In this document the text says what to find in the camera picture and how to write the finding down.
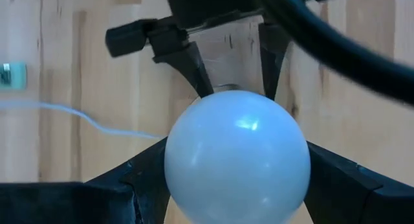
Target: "white cable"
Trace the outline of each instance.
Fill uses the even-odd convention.
[[[58,111],[65,111],[67,113],[84,118],[96,129],[100,130],[102,133],[106,133],[109,135],[134,136],[134,137],[142,137],[142,138],[147,138],[147,139],[161,139],[163,137],[159,135],[153,135],[150,133],[146,133],[143,131],[131,131],[131,130],[122,130],[122,129],[103,127],[102,125],[98,124],[95,120],[93,120],[91,117],[86,115],[84,112],[81,112],[71,107],[67,107],[67,106],[60,105],[60,104],[50,104],[46,102],[37,102],[37,101],[29,101],[29,100],[0,101],[0,110],[15,109],[15,108],[19,108],[19,109],[45,108],[45,109],[52,109],[52,110],[58,110]]]

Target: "plastic ball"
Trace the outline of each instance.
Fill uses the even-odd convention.
[[[296,121],[247,91],[203,98],[166,145],[172,198],[196,224],[284,223],[302,204],[311,163]]]

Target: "wooden background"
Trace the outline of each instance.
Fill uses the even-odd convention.
[[[414,65],[413,3],[332,0],[309,6],[350,38]],[[28,89],[0,93],[0,99],[67,104],[104,125],[167,135],[195,92],[172,68],[155,65],[150,48],[111,59],[104,35],[115,25],[169,14],[166,0],[0,0],[0,60],[28,65]],[[252,18],[192,37],[215,85],[263,92],[258,22]],[[279,83],[276,102],[307,139],[414,185],[412,108],[352,84],[294,44]],[[0,111],[0,181],[86,181],[153,143],[103,135],[65,113]],[[173,203],[166,223],[186,223]],[[302,207],[292,223],[312,222]]]

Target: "black cable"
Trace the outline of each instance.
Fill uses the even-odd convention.
[[[393,63],[343,37],[302,0],[258,0],[310,55],[378,93],[414,106],[414,69]]]

